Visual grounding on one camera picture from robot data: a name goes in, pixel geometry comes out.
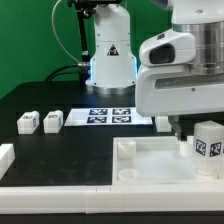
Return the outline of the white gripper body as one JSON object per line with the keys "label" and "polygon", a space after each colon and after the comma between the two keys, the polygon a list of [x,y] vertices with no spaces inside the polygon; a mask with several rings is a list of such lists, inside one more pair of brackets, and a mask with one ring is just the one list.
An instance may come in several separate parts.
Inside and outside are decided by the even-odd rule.
{"label": "white gripper body", "polygon": [[143,117],[223,112],[224,74],[191,75],[184,65],[141,65],[135,104]]}

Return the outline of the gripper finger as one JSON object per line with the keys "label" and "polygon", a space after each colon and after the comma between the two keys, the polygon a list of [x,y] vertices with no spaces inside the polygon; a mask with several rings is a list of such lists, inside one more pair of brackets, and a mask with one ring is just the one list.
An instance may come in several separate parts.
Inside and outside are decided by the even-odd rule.
{"label": "gripper finger", "polygon": [[180,141],[186,141],[187,136],[185,135],[185,133],[183,132],[183,130],[181,128],[181,125],[179,123],[179,116],[178,115],[169,116],[168,121],[169,121],[172,129],[174,130],[175,136],[177,137],[177,139]]}

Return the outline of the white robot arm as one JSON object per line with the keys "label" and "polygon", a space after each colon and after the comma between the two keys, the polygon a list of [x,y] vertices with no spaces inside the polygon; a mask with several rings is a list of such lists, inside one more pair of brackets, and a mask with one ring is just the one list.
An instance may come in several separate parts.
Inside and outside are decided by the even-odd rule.
{"label": "white robot arm", "polygon": [[96,52],[87,88],[102,94],[135,89],[137,112],[178,117],[224,111],[224,0],[151,0],[172,11],[172,28],[130,50],[130,17],[112,1],[98,3]]}

